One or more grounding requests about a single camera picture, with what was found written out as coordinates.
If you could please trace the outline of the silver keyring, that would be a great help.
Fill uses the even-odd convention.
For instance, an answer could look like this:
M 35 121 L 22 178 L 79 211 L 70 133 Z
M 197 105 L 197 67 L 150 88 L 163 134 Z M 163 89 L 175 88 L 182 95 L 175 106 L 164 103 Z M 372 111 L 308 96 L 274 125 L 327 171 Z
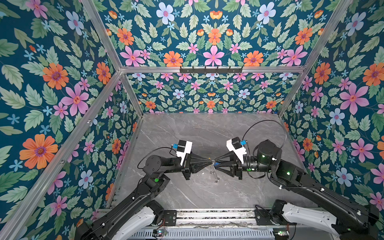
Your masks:
M 215 177 L 215 183 L 218 183 L 219 180 L 220 180 L 220 178 L 218 177 L 218 174 L 217 174 L 215 165 L 216 165 L 216 162 L 215 162 L 215 161 L 212 161 L 212 165 L 211 165 L 211 174 Z

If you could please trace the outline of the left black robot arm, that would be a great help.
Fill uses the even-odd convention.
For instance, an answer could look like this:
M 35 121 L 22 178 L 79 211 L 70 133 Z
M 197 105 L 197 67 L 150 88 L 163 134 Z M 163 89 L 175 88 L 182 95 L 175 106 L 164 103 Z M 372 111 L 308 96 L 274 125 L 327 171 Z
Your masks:
M 117 240 L 128 239 L 143 227 L 158 224 L 163 217 L 164 208 L 155 198 L 170 182 L 167 173 L 182 173 L 186 180 L 212 164 L 195 154 L 181 157 L 165 158 L 149 156 L 142 168 L 144 177 L 138 181 L 136 188 L 116 207 L 92 224 L 78 224 L 76 240 Z

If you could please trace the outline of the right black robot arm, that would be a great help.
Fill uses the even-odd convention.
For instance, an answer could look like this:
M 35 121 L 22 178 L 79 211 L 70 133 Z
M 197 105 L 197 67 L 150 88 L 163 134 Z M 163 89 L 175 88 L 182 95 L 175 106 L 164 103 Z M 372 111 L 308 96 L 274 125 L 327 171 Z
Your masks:
M 286 221 L 306 225 L 337 236 L 341 240 L 377 240 L 379 210 L 348 200 L 313 179 L 298 166 L 282 160 L 282 149 L 269 140 L 255 147 L 248 155 L 246 141 L 229 140 L 229 153 L 215 159 L 215 169 L 229 176 L 242 178 L 243 172 L 265 173 L 280 189 L 305 197 L 320 207 L 306 209 L 276 200 L 270 216 L 274 223 Z

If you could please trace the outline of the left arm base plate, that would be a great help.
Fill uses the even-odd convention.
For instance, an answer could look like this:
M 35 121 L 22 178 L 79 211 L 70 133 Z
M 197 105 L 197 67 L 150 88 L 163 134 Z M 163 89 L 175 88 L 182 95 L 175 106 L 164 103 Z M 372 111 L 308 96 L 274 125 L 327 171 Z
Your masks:
M 174 227 L 177 223 L 177 210 L 164 210 L 160 211 L 160 213 L 156 217 L 155 225 L 166 226 L 166 227 Z

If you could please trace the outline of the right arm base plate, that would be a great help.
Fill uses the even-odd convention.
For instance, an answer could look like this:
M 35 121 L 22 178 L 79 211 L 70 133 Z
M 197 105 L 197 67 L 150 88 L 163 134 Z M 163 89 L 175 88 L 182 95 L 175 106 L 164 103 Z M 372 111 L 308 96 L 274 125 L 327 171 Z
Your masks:
M 255 219 L 258 226 L 281 225 L 282 220 L 273 212 L 264 209 L 255 209 Z

